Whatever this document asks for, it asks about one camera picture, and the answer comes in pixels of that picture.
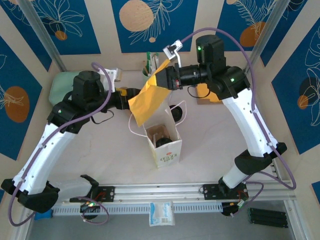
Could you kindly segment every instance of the small packet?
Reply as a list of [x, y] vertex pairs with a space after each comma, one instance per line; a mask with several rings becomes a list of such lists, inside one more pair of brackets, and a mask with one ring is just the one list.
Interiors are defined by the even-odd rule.
[[175, 225], [172, 201], [150, 203], [149, 225], [150, 227]]

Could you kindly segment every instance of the white string handle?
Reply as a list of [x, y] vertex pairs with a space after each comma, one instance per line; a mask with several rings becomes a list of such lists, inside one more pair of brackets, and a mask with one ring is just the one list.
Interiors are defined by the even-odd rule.
[[175, 109], [176, 107], [178, 107], [178, 106], [179, 106], [180, 104], [182, 104], [182, 103], [184, 103], [184, 105], [185, 105], [184, 118], [183, 118], [180, 122], [178, 122], [177, 124], [175, 124], [176, 126], [178, 126], [179, 124], [181, 124], [181, 123], [186, 119], [186, 116], [187, 116], [187, 103], [186, 103], [185, 100], [183, 100], [183, 101], [179, 102], [177, 105], [175, 105], [175, 106], [173, 106], [172, 108], [170, 108], [170, 110]]
[[130, 127], [130, 121], [131, 121], [131, 117], [132, 117], [132, 115], [133, 115], [133, 113], [131, 113], [131, 115], [130, 115], [130, 117], [129, 117], [129, 122], [128, 122], [128, 127], [129, 127], [130, 132], [132, 132], [132, 133], [133, 133], [133, 134], [135, 134], [135, 135], [138, 135], [138, 136], [141, 136], [141, 137], [145, 137], [145, 138], [147, 138], [148, 136], [146, 136], [146, 135], [142, 135], [142, 134], [139, 134], [139, 133], [136, 133], [136, 132], [134, 132], [134, 131], [132, 131], [132, 130], [131, 130], [131, 127]]

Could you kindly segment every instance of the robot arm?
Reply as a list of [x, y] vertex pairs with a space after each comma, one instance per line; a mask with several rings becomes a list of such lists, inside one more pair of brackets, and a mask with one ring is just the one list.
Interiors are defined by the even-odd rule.
[[[176, 41], [163, 51], [172, 59], [181, 47], [180, 41]], [[271, 146], [280, 154], [284, 153], [287, 147], [272, 136], [259, 110], [255, 108], [255, 113], [271, 140], [267, 142], [251, 110], [253, 93], [250, 83], [241, 68], [226, 65], [224, 42], [216, 35], [204, 35], [197, 38], [196, 50], [199, 64], [181, 67], [178, 58], [179, 63], [175, 66], [169, 66], [156, 74], [156, 81], [158, 86], [170, 90], [205, 83], [232, 113], [244, 136], [247, 150], [235, 158], [235, 165], [219, 180], [219, 190], [227, 197], [246, 177], [272, 163], [276, 154]]]
[[[114, 81], [118, 76], [118, 71], [112, 74]], [[88, 113], [98, 109], [105, 101], [107, 91], [111, 91], [111, 98], [107, 105], [101, 110], [106, 113], [108, 109], [116, 107], [117, 109], [129, 109], [128, 100], [136, 96], [140, 90], [135, 88], [114, 88], [105, 91], [107, 81], [100, 74], [94, 71], [82, 71], [73, 80], [73, 91], [66, 94], [63, 101], [56, 104], [47, 120], [48, 123], [44, 128], [39, 143], [30, 156], [22, 170], [12, 179], [5, 179], [1, 187], [13, 194], [18, 183], [22, 180], [22, 185], [16, 195], [18, 202], [26, 208], [38, 213], [44, 213], [58, 201], [78, 197], [94, 196], [94, 189], [98, 183], [87, 175], [68, 180], [65, 182], [48, 182], [48, 177], [54, 165], [57, 163], [60, 155], [63, 153], [68, 144], [74, 139], [82, 126], [90, 121], [86, 118], [77, 123], [71, 124], [55, 134], [48, 143], [43, 147], [45, 139], [63, 124], [85, 116]], [[27, 169], [33, 156], [39, 148], [43, 148], [35, 159], [35, 162], [28, 171], [24, 179], [22, 176]]]

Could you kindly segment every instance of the white paper bag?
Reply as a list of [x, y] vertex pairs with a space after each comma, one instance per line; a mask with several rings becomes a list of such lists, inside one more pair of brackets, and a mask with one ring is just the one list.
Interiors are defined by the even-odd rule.
[[[181, 103], [186, 104], [186, 101], [180, 102], [173, 108], [177, 107]], [[163, 102], [161, 106], [155, 111], [155, 113], [143, 124], [145, 135], [135, 133], [131, 130], [130, 120], [132, 115], [130, 116], [130, 119], [129, 119], [130, 131], [136, 135], [145, 137], [147, 139], [153, 154], [153, 158], [158, 168], [179, 162], [182, 139], [178, 133], [176, 126], [185, 120], [186, 115], [187, 115], [187, 111], [185, 111], [184, 118], [176, 124], [172, 116], [171, 109], [168, 106], [168, 103]], [[158, 125], [164, 125], [166, 127], [172, 142], [156, 147], [155, 142], [150, 140], [150, 138], [147, 136], [147, 130], [151, 127], [158, 126]]]

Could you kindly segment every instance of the white table surface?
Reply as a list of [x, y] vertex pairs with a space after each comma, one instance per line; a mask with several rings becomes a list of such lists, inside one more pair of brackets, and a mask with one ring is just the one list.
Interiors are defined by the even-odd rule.
[[[139, 71], [123, 72], [117, 87], [141, 88]], [[147, 140], [128, 129], [127, 111], [114, 110], [109, 121], [85, 124], [69, 144], [50, 175], [50, 180], [67, 180], [87, 174], [100, 184], [165, 184], [218, 181], [242, 153], [246, 142], [231, 113], [223, 104], [197, 105], [187, 89], [176, 90], [170, 105], [186, 100], [187, 116], [177, 130], [182, 138], [180, 162], [157, 168]], [[96, 121], [109, 116], [98, 113]], [[132, 130], [143, 133], [134, 120]], [[270, 180], [256, 174], [252, 180]]]

